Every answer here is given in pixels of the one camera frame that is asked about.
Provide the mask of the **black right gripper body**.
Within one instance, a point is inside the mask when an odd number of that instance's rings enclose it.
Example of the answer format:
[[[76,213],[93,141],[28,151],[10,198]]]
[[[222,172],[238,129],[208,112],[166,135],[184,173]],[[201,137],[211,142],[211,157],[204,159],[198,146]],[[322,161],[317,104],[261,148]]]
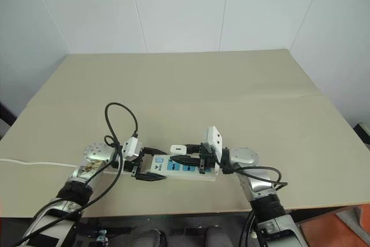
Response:
[[[206,142],[201,143],[199,148],[199,173],[205,174],[207,170],[214,168],[216,164],[214,149]]]

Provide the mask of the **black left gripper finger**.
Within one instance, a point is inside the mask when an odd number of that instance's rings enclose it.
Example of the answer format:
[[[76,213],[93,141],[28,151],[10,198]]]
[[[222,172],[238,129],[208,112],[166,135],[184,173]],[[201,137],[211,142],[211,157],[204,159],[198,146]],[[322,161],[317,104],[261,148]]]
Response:
[[[164,180],[166,179],[166,176],[156,174],[156,173],[138,173],[135,175],[136,180],[142,180],[142,181],[147,181],[147,182],[152,182],[152,181],[158,181],[158,180]]]
[[[155,148],[149,148],[149,147],[144,147],[143,148],[143,154],[148,154],[148,155],[151,155],[151,156],[154,156],[154,155],[167,155],[167,153],[164,152],[164,151],[162,151],[162,150],[155,149]]]

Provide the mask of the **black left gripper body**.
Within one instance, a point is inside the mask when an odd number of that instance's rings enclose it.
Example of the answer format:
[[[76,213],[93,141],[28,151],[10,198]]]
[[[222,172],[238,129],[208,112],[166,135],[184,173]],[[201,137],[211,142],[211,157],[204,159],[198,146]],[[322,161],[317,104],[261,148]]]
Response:
[[[141,167],[143,163],[143,156],[145,155],[146,148],[141,148],[139,155],[136,159],[131,161],[132,170],[131,176],[135,178],[144,178],[145,174],[141,173]]]

